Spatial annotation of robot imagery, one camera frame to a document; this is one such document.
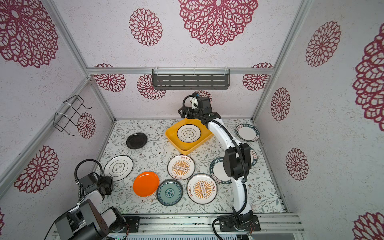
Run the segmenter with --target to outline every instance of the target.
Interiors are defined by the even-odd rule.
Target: white plate
[[[217,195],[215,180],[207,174],[196,174],[187,183],[188,197],[197,204],[208,204]]]
[[[211,173],[212,178],[215,179],[216,182],[222,184],[230,184],[232,183],[231,178],[228,177],[228,175],[225,173],[223,164],[223,157],[216,158],[211,162],[211,165],[209,166],[209,173]]]
[[[246,142],[255,142],[260,137],[260,132],[253,125],[250,124],[240,124],[235,128],[236,135],[243,141]]]
[[[177,131],[177,137],[183,142],[195,142],[200,136],[200,129],[193,124],[181,126]]]
[[[169,160],[167,168],[171,178],[186,180],[195,172],[195,162],[187,155],[177,155]]]
[[[128,156],[112,158],[104,167],[104,175],[113,177],[114,181],[124,179],[132,172],[133,161]]]

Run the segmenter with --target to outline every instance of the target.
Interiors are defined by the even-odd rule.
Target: wall
[[[272,67],[300,0],[55,2],[90,67]],[[193,92],[156,91],[144,75],[95,78],[117,118],[178,117]],[[228,90],[208,91],[214,110],[250,117],[265,82],[231,75]]]
[[[3,174],[84,76],[39,1],[25,0],[20,5],[2,1],[0,15]],[[81,97],[92,108],[80,108],[80,114],[88,112],[92,117],[81,117],[79,130],[68,125],[66,129],[75,136],[58,130],[48,136],[0,199],[0,239],[43,239],[53,220],[76,203],[74,168],[79,161],[96,157],[111,126],[90,86]],[[79,176],[90,168],[81,168]]]
[[[315,1],[256,121],[308,239],[384,237],[383,12]]]
[[[65,129],[75,136],[55,130],[0,199],[0,211],[4,215],[0,239],[44,239],[53,221],[75,206],[78,187],[73,177],[74,169],[80,161],[96,158],[111,126],[89,85],[80,96],[87,108],[92,107],[80,107],[79,113],[83,117],[77,114],[73,117],[74,123],[83,127],[78,130],[78,127],[68,124]],[[63,118],[60,125],[66,122]],[[79,168],[79,178],[88,174],[92,166],[91,163],[83,164]]]
[[[84,79],[40,2],[26,3],[0,9],[8,29],[0,43],[0,175]],[[41,18],[36,25],[23,14],[29,10]],[[35,32],[41,35],[18,40]]]
[[[117,79],[117,74],[95,76],[97,82]],[[116,118],[180,118],[177,113],[183,99],[195,90],[155,90],[149,74],[125,74],[124,91],[113,92],[101,88]],[[231,75],[227,90],[199,90],[211,99],[214,111],[226,118],[249,118],[255,110],[262,91],[251,91],[243,86],[244,75]]]

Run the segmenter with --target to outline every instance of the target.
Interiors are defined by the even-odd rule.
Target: orange plate
[[[133,191],[140,197],[148,197],[156,192],[158,186],[158,175],[154,172],[144,172],[133,182]]]
[[[200,138],[195,142],[183,142],[177,137],[177,131],[179,130],[179,128],[187,124],[195,125],[201,131]],[[184,155],[188,155],[193,152],[193,150],[208,141],[213,135],[214,134],[209,131],[204,125],[202,125],[200,120],[197,119],[184,118],[183,120],[166,130],[166,136],[169,142],[172,143],[172,145],[175,146],[176,149]]]

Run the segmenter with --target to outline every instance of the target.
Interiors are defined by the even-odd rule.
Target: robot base
[[[220,231],[222,232],[236,232],[236,231],[244,231],[244,232],[250,232],[251,230],[253,232],[258,232],[261,230],[259,219],[256,215],[253,215],[253,218],[251,221],[242,224],[239,226],[239,228],[236,227],[236,219],[235,218],[227,218],[220,221]]]

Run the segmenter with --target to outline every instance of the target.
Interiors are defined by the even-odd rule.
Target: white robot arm
[[[190,99],[192,107],[186,107],[185,101]],[[253,220],[253,212],[247,201],[247,176],[251,168],[250,147],[247,143],[241,143],[234,138],[226,129],[217,112],[212,111],[208,97],[201,97],[198,93],[193,93],[183,100],[183,107],[179,109],[182,118],[198,119],[218,138],[223,147],[226,148],[224,155],[224,170],[231,178],[233,188],[233,211],[234,214],[225,217],[219,217],[216,221],[229,219],[229,225],[238,230],[245,229],[245,226]],[[213,231],[219,239],[215,228]]]

